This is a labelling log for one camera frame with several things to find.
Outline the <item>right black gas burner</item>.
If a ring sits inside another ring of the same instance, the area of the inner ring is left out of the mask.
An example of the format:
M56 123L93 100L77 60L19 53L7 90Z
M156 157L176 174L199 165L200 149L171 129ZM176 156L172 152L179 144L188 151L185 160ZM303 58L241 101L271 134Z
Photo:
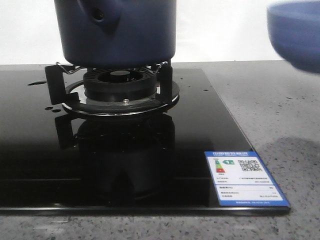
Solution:
M52 105L83 116L132 116L166 111L180 98L167 61L133 68L89 68L82 80L65 85L64 75L79 71L74 65L45 67Z

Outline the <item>blue ceramic bowl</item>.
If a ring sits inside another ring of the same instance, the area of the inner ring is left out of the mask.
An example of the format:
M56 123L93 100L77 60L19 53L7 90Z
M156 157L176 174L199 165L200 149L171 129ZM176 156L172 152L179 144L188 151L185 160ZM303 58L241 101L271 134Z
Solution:
M320 73L320 2L285 1L266 11L267 30L273 49L293 67Z

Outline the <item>dark blue cooking pot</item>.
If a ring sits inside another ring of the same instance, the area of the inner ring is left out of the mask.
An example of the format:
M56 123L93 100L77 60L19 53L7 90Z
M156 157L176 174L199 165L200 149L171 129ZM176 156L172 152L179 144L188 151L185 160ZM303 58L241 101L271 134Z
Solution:
M176 51L175 0L54 1L64 58L86 68L135 68Z

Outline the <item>blue energy label sticker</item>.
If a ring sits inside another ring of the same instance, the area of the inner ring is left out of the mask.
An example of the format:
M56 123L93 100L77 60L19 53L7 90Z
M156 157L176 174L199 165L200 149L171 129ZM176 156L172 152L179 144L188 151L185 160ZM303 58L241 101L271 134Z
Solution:
M255 151L206 151L204 154L220 206L290 206Z

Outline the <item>black glass gas stove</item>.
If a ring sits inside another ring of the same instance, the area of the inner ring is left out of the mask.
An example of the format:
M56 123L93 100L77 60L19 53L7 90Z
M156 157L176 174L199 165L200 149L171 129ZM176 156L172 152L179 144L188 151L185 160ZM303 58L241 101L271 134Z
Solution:
M176 69L176 106L83 119L49 100L41 70L0 73L2 215L282 215L221 206L205 152L255 151L201 69Z

